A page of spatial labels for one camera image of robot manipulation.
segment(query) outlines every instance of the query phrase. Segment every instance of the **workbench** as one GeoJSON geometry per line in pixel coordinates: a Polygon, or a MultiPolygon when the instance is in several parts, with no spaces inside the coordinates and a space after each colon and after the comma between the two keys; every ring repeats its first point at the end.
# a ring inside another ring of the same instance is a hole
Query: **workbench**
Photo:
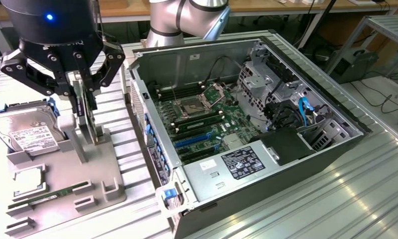
{"type": "MultiPolygon", "coordinates": [[[[219,39],[265,36],[344,105],[372,133],[317,175],[281,191],[259,203],[202,229],[187,239],[225,238],[398,238],[398,133],[350,96],[323,71],[278,35],[267,31],[233,33],[219,39]]],[[[201,41],[186,39],[186,43],[201,41]]],[[[123,45],[130,61],[130,49],[123,45]]],[[[94,67],[98,67],[102,56],[94,67]]],[[[126,74],[126,85],[130,84],[126,74]]],[[[154,188],[133,137],[133,125],[123,109],[123,77],[98,96],[98,124],[109,128],[123,179],[125,202],[85,215],[29,239],[61,238],[171,238],[154,199],[154,188]]],[[[0,73],[0,102],[25,102],[35,98],[33,90],[0,73]],[[17,88],[23,94],[11,94],[17,88]]]]}
{"type": "MultiPolygon", "coordinates": [[[[127,21],[147,21],[150,20],[150,7],[147,0],[127,0],[129,7],[122,9],[102,9],[102,21],[103,22],[127,22],[127,21]]],[[[387,14],[394,14],[398,9],[398,1],[387,0],[390,7],[384,7],[387,14]]],[[[305,37],[301,41],[299,47],[303,46],[307,38],[313,32],[317,22],[322,16],[322,13],[328,4],[326,0],[322,4],[315,4],[311,7],[310,13],[317,14],[310,27],[307,28],[305,37]]],[[[310,6],[303,3],[286,2],[281,4],[275,0],[230,0],[229,6],[231,8],[230,16],[261,16],[261,15],[293,15],[293,14],[306,14],[309,12],[310,6]]],[[[366,5],[359,6],[348,2],[347,0],[336,0],[330,13],[335,12],[364,12],[364,11],[379,11],[380,6],[366,5]]],[[[11,46],[5,39],[1,32],[3,27],[11,27],[11,23],[7,20],[7,14],[5,12],[3,6],[0,5],[0,52],[6,52],[11,50],[11,46]]]]}

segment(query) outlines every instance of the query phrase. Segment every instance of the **green circuit board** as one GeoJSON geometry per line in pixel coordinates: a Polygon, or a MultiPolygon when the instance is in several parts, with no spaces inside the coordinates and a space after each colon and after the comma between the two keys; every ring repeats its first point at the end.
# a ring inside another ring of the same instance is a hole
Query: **green circuit board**
{"type": "Polygon", "coordinates": [[[221,98],[221,92],[223,93],[223,97],[210,108],[203,106],[199,95],[177,98],[177,100],[171,101],[155,102],[161,120],[171,138],[178,156],[185,164],[230,150],[229,145],[225,143],[227,138],[223,140],[225,136],[229,135],[230,138],[234,136],[237,139],[235,145],[238,145],[247,144],[250,138],[259,134],[246,119],[242,109],[235,104],[235,99],[231,97],[230,92],[226,88],[218,87],[218,89],[222,89],[219,92],[211,84],[213,83],[206,85],[207,89],[203,93],[209,105],[221,98]],[[209,139],[177,147],[177,143],[203,136],[206,133],[210,134],[209,139]]]}

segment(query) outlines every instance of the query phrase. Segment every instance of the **hard drive label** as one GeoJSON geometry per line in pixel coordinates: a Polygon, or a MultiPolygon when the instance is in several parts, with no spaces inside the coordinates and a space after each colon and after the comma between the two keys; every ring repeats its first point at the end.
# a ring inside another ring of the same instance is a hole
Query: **hard drive label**
{"type": "Polygon", "coordinates": [[[26,152],[34,152],[57,146],[57,142],[46,125],[14,131],[9,134],[26,152]]]}
{"type": "Polygon", "coordinates": [[[222,155],[221,158],[234,179],[241,179],[265,169],[250,146],[222,155]]]}

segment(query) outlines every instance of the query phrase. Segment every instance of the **wooden desk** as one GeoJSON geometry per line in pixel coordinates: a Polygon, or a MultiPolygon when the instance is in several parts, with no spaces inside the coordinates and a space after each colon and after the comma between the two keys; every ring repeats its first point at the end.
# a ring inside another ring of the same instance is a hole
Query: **wooden desk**
{"type": "MultiPolygon", "coordinates": [[[[150,20],[150,6],[149,0],[127,0],[129,7],[122,9],[103,9],[101,10],[103,22],[127,22],[127,21],[145,21],[150,20]]],[[[301,45],[306,42],[309,35],[315,27],[322,12],[326,9],[330,0],[326,0],[323,4],[313,5],[310,13],[315,13],[314,20],[301,41],[301,45]]],[[[387,0],[391,9],[388,14],[392,14],[398,9],[398,0],[387,0]]],[[[229,5],[231,7],[230,16],[259,16],[259,15],[290,15],[305,14],[309,11],[310,6],[302,3],[286,2],[281,4],[275,0],[230,0],[229,5]]],[[[379,5],[356,6],[348,0],[336,0],[330,12],[362,12],[375,11],[379,9],[379,5]]],[[[11,27],[11,23],[7,20],[7,14],[3,6],[0,5],[0,51],[5,52],[10,50],[10,46],[1,33],[1,28],[11,27]]]]}

